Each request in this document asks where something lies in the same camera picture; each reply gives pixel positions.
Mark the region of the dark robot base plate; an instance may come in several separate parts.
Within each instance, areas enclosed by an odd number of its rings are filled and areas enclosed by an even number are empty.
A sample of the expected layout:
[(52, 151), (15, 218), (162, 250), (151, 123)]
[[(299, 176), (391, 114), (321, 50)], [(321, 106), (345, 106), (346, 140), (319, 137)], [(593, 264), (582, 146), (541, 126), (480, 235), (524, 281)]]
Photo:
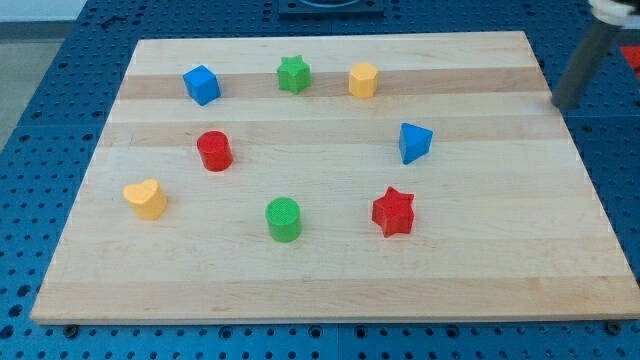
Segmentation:
[(280, 17), (383, 15), (383, 0), (276, 0)]

